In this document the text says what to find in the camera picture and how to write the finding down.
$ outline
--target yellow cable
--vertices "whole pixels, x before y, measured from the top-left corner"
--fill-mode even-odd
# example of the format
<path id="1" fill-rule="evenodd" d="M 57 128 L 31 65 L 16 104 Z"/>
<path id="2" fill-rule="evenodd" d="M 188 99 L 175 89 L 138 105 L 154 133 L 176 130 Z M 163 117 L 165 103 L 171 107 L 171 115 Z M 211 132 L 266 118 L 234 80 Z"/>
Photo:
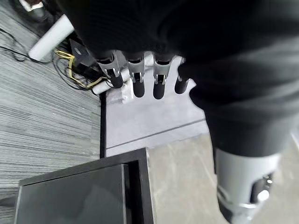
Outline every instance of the yellow cable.
<path id="1" fill-rule="evenodd" d="M 90 83 L 89 85 L 86 86 L 85 84 L 83 84 L 82 82 L 80 82 L 79 80 L 77 80 L 77 79 L 75 79 L 75 78 L 73 77 L 71 68 L 72 68 L 72 64 L 73 64 L 73 62 L 74 62 L 75 56 L 74 56 L 74 55 L 71 55 L 71 54 L 68 54 L 68 53 L 66 53 L 66 52 L 63 52 L 63 51 L 61 51 L 61 50 L 56 50 L 55 53 L 56 53 L 60 58 L 69 59 L 69 67 L 68 67 L 68 69 L 69 69 L 69 78 L 72 79 L 72 80 L 74 80 L 74 81 L 76 81 L 77 83 L 79 83 L 79 84 L 80 84 L 81 86 L 83 86 L 84 88 L 88 88 L 88 89 L 89 89 L 89 88 L 91 88 L 92 86 L 98 84 L 102 79 L 106 79 L 106 77 L 100 77 L 100 78 L 99 78 L 98 80 L 96 80 L 95 82 Z"/>

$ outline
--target black fabric sleeve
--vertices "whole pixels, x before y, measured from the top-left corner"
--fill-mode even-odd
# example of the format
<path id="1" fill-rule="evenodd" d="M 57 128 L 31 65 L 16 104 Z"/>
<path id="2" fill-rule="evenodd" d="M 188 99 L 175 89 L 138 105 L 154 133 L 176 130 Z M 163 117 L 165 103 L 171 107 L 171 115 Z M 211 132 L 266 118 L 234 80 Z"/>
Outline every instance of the black fabric sleeve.
<path id="1" fill-rule="evenodd" d="M 299 113 L 297 0 L 59 0 L 97 55 L 151 50 L 183 56 L 181 77 L 205 111 L 214 148 L 280 152 Z"/>

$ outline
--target white cylinder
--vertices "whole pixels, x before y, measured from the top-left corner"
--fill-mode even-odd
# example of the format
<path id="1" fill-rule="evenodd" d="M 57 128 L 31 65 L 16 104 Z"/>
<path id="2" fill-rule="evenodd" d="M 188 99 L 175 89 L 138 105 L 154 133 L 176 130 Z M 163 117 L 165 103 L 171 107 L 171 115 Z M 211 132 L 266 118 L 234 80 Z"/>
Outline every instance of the white cylinder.
<path id="1" fill-rule="evenodd" d="M 129 70 L 126 68 L 121 72 L 122 80 L 123 82 L 128 81 L 130 78 Z M 112 86 L 112 84 L 107 84 L 107 82 L 101 82 L 100 84 L 97 84 L 95 87 L 93 87 L 93 93 L 96 95 L 99 95 L 107 90 L 109 90 Z"/>
<path id="2" fill-rule="evenodd" d="M 66 15 L 61 16 L 51 29 L 36 43 L 36 45 L 33 46 L 28 53 L 29 56 L 38 61 L 42 60 L 42 58 L 73 31 L 74 27 Z"/>

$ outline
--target black cable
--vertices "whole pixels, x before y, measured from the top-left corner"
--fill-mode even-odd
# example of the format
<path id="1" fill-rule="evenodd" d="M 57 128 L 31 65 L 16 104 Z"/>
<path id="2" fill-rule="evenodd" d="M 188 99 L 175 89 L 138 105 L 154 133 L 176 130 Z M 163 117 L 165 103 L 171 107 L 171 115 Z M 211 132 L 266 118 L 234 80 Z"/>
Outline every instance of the black cable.
<path id="1" fill-rule="evenodd" d="M 4 29 L 1 29 L 1 28 L 0 28 L 0 32 L 9 35 L 13 39 L 13 45 L 12 45 L 13 48 L 16 48 L 16 46 L 18 44 L 18 45 L 20 45 L 23 48 L 24 52 L 26 52 L 25 47 L 11 33 L 7 32 L 7 31 L 5 31 Z M 41 61 L 38 61 L 38 60 L 35 60 L 35 59 L 31 58 L 28 54 L 17 52 L 14 49 L 6 48 L 4 46 L 0 46 L 0 49 L 4 49 L 6 51 L 11 52 L 12 55 L 13 55 L 13 57 L 14 57 L 14 59 L 16 61 L 18 61 L 18 62 L 24 62 L 27 58 L 30 59 L 32 62 L 39 63 L 39 64 L 49 64 L 49 63 L 52 62 L 52 60 L 48 61 L 48 62 L 41 62 Z M 19 59 L 16 55 L 20 55 L 20 56 L 23 56 L 25 58 L 24 59 Z"/>
<path id="2" fill-rule="evenodd" d="M 83 91 L 88 91 L 88 90 L 90 90 L 89 88 L 84 88 L 84 87 L 80 86 L 78 83 L 76 83 L 75 81 L 71 80 L 71 79 L 66 75 L 66 73 L 67 73 L 66 70 L 69 69 L 67 65 L 66 65 L 66 67 L 65 67 L 65 69 L 64 69 L 64 72 L 61 71 L 61 69 L 60 69 L 58 63 L 59 63 L 60 59 L 62 59 L 62 58 L 58 58 L 56 61 L 54 61 L 54 51 L 52 51 L 52 53 L 51 53 L 51 60 L 48 61 L 48 62 L 41 62 L 41 61 L 35 60 L 35 59 L 31 58 L 28 54 L 24 54 L 24 53 L 21 53 L 21 52 L 18 52 L 18 51 L 16 51 L 16 50 L 14 50 L 14 49 L 17 47 L 17 45 L 19 45 L 19 46 L 22 47 L 23 51 L 26 52 L 26 49 L 25 49 L 24 45 L 22 45 L 22 44 L 21 44 L 21 43 L 20 43 L 20 42 L 19 42 L 19 41 L 18 41 L 18 40 L 11 34 L 11 33 L 5 31 L 5 30 L 2 29 L 2 28 L 0 28 L 0 32 L 7 34 L 8 36 L 10 36 L 10 37 L 13 39 L 13 45 L 12 45 L 13 49 L 10 49 L 10 48 L 4 47 L 4 46 L 0 46 L 0 49 L 4 49 L 4 50 L 6 50 L 6 51 L 11 52 L 12 55 L 13 55 L 13 57 L 14 57 L 14 59 L 15 59 L 16 61 L 18 61 L 18 62 L 24 62 L 26 59 L 30 59 L 32 62 L 40 63 L 40 64 L 49 64 L 49 63 L 53 63 L 53 67 L 54 67 L 54 69 L 56 70 L 56 72 L 58 73 L 58 75 L 61 77 L 61 79 L 62 79 L 62 80 L 63 80 L 69 87 L 71 87 L 71 88 L 73 88 L 73 89 L 75 89 L 75 90 L 83 90 Z M 16 55 L 23 56 L 24 58 L 23 58 L 23 59 L 19 59 Z M 63 74 L 65 77 L 67 77 L 67 78 L 69 79 L 69 81 L 72 82 L 76 87 L 75 87 L 75 86 L 72 86 L 71 84 L 69 84 L 69 83 L 63 78 L 63 76 L 62 76 L 61 74 Z"/>

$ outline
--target striped carpet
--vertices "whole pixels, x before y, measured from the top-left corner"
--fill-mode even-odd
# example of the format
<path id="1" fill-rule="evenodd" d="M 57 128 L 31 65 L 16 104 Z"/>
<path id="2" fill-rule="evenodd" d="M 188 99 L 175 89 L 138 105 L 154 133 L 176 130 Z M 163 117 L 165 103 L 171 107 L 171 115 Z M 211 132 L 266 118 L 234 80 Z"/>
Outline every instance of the striped carpet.
<path id="1" fill-rule="evenodd" d="M 0 1 L 0 28 L 29 50 L 38 38 L 8 1 Z M 0 34 L 1 46 L 11 43 Z M 0 199 L 21 179 L 97 159 L 99 139 L 98 97 L 68 87 L 52 64 L 19 63 L 0 50 Z M 0 207 L 0 224 L 12 221 L 13 209 Z"/>

